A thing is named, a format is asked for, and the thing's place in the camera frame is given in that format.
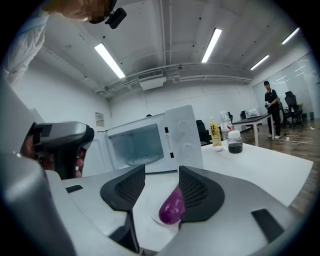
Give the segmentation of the ceiling strip light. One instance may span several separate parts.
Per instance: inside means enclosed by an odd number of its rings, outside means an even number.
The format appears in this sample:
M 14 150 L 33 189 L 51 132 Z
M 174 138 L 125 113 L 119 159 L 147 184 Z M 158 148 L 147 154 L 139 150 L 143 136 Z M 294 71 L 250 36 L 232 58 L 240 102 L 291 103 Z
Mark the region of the ceiling strip light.
M 204 53 L 204 56 L 201 60 L 201 63 L 207 63 L 207 61 L 209 60 L 220 36 L 221 36 L 221 33 L 222 33 L 222 30 L 221 29 L 218 29 L 218 28 L 215 28 L 214 31 L 213 31 L 213 34 L 212 34 L 212 37 L 209 41 L 209 44 L 207 46 L 207 49 Z
M 98 44 L 94 47 L 96 52 L 101 56 L 101 58 L 107 63 L 107 65 L 111 68 L 111 70 L 116 74 L 116 76 L 119 79 L 123 79 L 125 77 L 125 74 L 120 69 L 116 61 L 113 59 L 113 57 L 110 55 L 106 47 L 103 43 Z
M 256 64 L 254 64 L 250 70 L 253 71 L 254 69 L 256 69 L 259 65 L 261 65 L 264 61 L 266 61 L 270 56 L 267 54 L 265 55 L 262 59 L 260 59 Z
M 285 45 L 287 42 L 289 42 L 298 32 L 300 31 L 300 28 L 297 27 L 292 33 L 290 33 L 282 42 L 282 45 Z

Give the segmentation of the purple object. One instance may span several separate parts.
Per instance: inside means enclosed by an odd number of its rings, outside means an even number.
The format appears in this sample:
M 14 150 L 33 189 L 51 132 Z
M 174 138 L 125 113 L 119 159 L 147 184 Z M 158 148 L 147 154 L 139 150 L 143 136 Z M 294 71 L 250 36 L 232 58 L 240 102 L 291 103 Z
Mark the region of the purple object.
M 181 220 L 185 212 L 182 192 L 177 185 L 159 209 L 158 217 L 166 225 L 173 225 Z

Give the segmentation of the black office chair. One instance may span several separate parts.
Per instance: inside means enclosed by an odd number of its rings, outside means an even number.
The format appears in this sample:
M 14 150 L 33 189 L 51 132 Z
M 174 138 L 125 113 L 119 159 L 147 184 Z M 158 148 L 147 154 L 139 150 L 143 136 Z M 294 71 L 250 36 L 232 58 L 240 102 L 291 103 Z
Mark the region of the black office chair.
M 202 120 L 196 120 L 196 125 L 198 129 L 199 139 L 201 146 L 212 144 L 212 136 L 209 133 L 209 130 L 206 129 L 205 124 Z
M 289 115 L 292 120 L 292 128 L 295 128 L 297 126 L 304 126 L 303 120 L 302 120 L 302 107 L 298 105 L 296 96 L 291 92 L 287 91 L 285 93 L 285 102 L 288 107 Z
M 285 128 L 286 126 L 288 126 L 289 128 L 291 128 L 292 123 L 289 122 L 289 119 L 292 117 L 292 115 L 288 110 L 284 109 L 283 104 L 281 103 L 280 99 L 278 101 L 279 101 L 279 103 L 278 103 L 279 109 L 280 109 L 281 116 L 282 116 L 282 121 L 281 121 L 282 127 Z

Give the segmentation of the yellow drink bottle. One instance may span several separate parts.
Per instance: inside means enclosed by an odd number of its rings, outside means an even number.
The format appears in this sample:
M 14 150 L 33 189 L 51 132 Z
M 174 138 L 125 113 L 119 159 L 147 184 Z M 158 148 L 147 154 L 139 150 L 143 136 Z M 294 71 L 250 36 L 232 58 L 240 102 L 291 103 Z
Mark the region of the yellow drink bottle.
M 212 144 L 214 147 L 221 146 L 222 141 L 221 141 L 221 135 L 219 130 L 219 124 L 212 116 L 209 118 L 209 120 L 210 120 L 209 128 L 210 128 Z

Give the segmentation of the dark liquid jar white lid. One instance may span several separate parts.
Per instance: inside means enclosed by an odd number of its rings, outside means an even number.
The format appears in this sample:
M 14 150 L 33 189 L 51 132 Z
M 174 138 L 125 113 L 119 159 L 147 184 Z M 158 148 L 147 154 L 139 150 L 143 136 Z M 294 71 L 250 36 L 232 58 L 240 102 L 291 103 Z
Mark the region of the dark liquid jar white lid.
M 228 133 L 227 138 L 228 151 L 231 154 L 239 154 L 243 151 L 243 142 L 241 132 L 239 130 L 232 130 Z

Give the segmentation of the dark-topped white-legged table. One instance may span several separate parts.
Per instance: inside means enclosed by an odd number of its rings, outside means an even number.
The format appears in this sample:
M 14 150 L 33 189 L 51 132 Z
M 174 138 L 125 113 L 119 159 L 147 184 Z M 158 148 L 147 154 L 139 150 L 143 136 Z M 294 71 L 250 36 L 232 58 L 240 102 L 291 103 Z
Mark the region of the dark-topped white-legged table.
M 253 126 L 255 146 L 258 147 L 259 146 L 259 135 L 258 135 L 257 125 L 262 123 L 262 121 L 264 121 L 264 120 L 270 120 L 270 122 L 271 122 L 271 139 L 274 140 L 275 139 L 275 129 L 273 126 L 274 120 L 273 120 L 273 116 L 271 113 L 263 114 L 258 117 L 252 117 L 252 118 L 246 118 L 246 119 L 239 120 L 239 121 L 233 123 L 233 126 L 249 126 L 249 125 Z

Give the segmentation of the white box appliance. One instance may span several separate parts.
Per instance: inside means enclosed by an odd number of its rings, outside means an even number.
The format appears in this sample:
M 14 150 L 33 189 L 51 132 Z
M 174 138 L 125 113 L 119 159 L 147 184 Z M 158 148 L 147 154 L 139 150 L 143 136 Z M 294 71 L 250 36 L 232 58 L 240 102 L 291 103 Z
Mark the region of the white box appliance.
M 246 110 L 245 115 L 247 119 L 260 117 L 263 115 L 262 108 L 260 106 L 257 106 L 250 110 Z

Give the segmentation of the white microwave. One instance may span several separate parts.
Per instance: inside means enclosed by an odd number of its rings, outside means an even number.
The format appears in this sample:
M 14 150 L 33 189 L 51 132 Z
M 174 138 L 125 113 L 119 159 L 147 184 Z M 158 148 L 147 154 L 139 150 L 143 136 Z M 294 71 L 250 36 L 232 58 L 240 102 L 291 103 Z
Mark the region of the white microwave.
M 199 132 L 191 105 L 96 132 L 84 159 L 83 177 L 145 166 L 147 174 L 202 168 Z

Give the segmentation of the clear glass plate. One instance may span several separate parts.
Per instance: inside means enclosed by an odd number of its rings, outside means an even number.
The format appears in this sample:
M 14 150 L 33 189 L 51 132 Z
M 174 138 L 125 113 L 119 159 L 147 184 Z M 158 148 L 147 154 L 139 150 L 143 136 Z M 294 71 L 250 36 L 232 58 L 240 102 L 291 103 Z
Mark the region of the clear glass plate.
M 160 226 L 163 227 L 163 228 L 166 228 L 167 230 L 175 231 L 175 232 L 177 232 L 177 231 L 179 230 L 179 224 L 180 224 L 179 221 L 176 222 L 176 223 L 173 223 L 173 224 L 167 224 L 167 223 L 162 222 L 157 214 L 150 213 L 150 217 L 151 217 L 158 225 L 160 225 Z

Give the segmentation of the person's left hand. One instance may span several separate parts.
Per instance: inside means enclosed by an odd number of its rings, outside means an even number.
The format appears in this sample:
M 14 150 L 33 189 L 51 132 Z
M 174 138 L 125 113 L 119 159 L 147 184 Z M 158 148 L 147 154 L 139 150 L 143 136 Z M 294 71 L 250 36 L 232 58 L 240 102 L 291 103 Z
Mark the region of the person's left hand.
M 39 160 L 39 157 L 37 154 L 35 154 L 35 152 L 33 151 L 33 136 L 28 136 L 21 147 L 20 153 L 24 156 L 27 157 L 29 159 L 32 160 L 36 160 L 42 167 L 44 170 L 51 170 L 51 171 L 55 171 L 55 162 L 53 159 L 52 155 L 48 155 L 46 158 L 44 158 L 43 160 Z M 84 159 L 86 156 L 86 152 L 81 150 L 78 153 L 78 156 L 76 158 L 76 167 L 75 167 L 75 171 L 74 171 L 74 178 L 81 178 L 82 177 L 82 170 L 83 170 L 83 166 L 84 166 Z

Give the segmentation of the white air conditioner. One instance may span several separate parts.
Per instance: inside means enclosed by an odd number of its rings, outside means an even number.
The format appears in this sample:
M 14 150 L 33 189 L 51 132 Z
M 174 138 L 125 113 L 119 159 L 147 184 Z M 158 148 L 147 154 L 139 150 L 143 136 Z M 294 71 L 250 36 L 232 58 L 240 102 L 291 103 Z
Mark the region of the white air conditioner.
M 156 69 L 137 75 L 138 82 L 143 91 L 152 90 L 164 86 L 167 77 L 162 69 Z

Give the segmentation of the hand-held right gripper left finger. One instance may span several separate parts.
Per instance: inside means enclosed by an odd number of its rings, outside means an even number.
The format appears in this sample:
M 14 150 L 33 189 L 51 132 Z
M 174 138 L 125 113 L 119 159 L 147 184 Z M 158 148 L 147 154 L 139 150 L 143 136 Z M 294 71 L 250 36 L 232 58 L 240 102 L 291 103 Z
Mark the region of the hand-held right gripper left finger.
M 84 217 L 105 236 L 140 253 L 133 208 L 145 187 L 145 166 L 64 180 L 68 195 Z

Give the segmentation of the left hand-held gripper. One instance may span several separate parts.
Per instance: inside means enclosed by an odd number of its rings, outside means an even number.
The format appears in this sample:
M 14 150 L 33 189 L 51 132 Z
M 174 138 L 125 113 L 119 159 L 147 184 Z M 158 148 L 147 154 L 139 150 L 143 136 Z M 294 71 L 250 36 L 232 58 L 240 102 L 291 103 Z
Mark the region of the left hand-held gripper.
M 87 150 L 95 131 L 79 121 L 37 123 L 33 126 L 32 150 L 40 157 L 53 156 L 55 171 L 62 180 L 76 177 L 78 153 Z

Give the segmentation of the person's white clothing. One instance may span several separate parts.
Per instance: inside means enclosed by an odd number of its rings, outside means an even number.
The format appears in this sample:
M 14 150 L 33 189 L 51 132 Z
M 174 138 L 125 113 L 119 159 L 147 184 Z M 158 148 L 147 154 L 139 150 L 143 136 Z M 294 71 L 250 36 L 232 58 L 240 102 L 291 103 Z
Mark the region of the person's white clothing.
M 21 80 L 29 64 L 42 48 L 48 18 L 49 13 L 39 8 L 17 32 L 0 64 L 0 74 L 6 85 L 13 87 Z

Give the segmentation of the clear water bottle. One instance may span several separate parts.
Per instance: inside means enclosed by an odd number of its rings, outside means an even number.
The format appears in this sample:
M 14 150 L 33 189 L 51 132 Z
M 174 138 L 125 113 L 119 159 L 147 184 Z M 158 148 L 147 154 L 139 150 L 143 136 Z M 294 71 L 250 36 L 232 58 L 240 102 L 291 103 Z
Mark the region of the clear water bottle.
M 228 139 L 228 133 L 233 130 L 233 125 L 229 114 L 226 111 L 221 111 L 221 122 L 220 129 L 222 134 L 222 139 L 226 141 Z

